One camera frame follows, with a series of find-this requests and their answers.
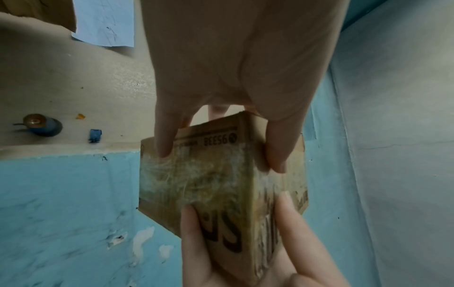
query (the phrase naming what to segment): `printed number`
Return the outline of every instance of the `printed number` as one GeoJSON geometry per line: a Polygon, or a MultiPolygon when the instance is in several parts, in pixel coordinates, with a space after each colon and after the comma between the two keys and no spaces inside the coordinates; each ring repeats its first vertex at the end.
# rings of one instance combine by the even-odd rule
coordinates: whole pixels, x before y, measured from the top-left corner
{"type": "Polygon", "coordinates": [[[212,136],[212,137],[206,137],[204,139],[204,144],[205,146],[217,146],[217,145],[224,145],[228,143],[228,137],[227,134],[223,135],[218,135],[218,136],[212,136]]]}
{"type": "MultiPolygon", "coordinates": [[[[201,226],[203,237],[207,240],[218,242],[219,241],[219,227],[218,227],[218,211],[214,210],[211,216],[203,215],[203,220],[209,221],[211,219],[211,231],[206,230],[201,226]]],[[[227,212],[221,213],[221,218],[226,227],[235,236],[235,242],[228,241],[224,236],[222,237],[222,244],[234,253],[241,253],[243,251],[243,242],[241,240],[241,230],[228,218],[227,212]]]]}

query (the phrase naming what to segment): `human hand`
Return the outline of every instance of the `human hand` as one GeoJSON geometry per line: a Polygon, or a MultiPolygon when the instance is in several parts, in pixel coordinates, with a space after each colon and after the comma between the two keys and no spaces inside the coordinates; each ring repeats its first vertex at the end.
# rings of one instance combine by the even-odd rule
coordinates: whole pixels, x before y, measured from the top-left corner
{"type": "MultiPolygon", "coordinates": [[[[284,248],[258,287],[349,287],[322,242],[295,210],[288,193],[278,197],[275,216],[284,248]]],[[[246,287],[211,262],[191,206],[182,210],[181,240],[183,287],[246,287]]]]}
{"type": "Polygon", "coordinates": [[[209,105],[269,120],[265,155],[285,172],[328,68],[349,0],[142,0],[156,76],[155,139],[170,154],[179,128],[209,105]]]}

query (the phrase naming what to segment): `cardboard piece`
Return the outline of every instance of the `cardboard piece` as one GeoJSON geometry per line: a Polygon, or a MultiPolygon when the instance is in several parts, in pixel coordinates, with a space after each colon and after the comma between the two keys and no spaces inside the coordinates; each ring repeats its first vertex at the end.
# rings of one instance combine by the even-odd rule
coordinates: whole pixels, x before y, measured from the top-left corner
{"type": "Polygon", "coordinates": [[[72,0],[0,0],[0,12],[36,18],[76,32],[72,0]]]}
{"type": "Polygon", "coordinates": [[[192,204],[211,258],[251,286],[280,247],[277,195],[289,191],[300,213],[308,206],[302,137],[277,174],[263,154],[266,123],[242,112],[179,130],[165,159],[153,138],[140,151],[139,211],[179,236],[181,208],[192,204]]]}

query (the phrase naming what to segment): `corrugated cardboard edge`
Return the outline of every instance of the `corrugated cardboard edge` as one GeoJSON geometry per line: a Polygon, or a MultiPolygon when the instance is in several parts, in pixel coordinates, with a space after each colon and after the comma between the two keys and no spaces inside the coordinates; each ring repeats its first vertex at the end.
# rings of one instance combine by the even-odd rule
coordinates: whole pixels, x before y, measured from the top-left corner
{"type": "Polygon", "coordinates": [[[72,0],[0,0],[0,12],[36,18],[72,32],[77,28],[72,0]]]}

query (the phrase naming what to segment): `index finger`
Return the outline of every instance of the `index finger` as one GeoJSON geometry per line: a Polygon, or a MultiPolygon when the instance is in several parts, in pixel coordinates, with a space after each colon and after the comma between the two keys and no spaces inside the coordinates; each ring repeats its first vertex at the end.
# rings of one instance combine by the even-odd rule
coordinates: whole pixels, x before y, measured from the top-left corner
{"type": "Polygon", "coordinates": [[[288,192],[279,196],[275,217],[285,250],[298,274],[326,286],[349,286],[323,243],[295,210],[288,192]]]}

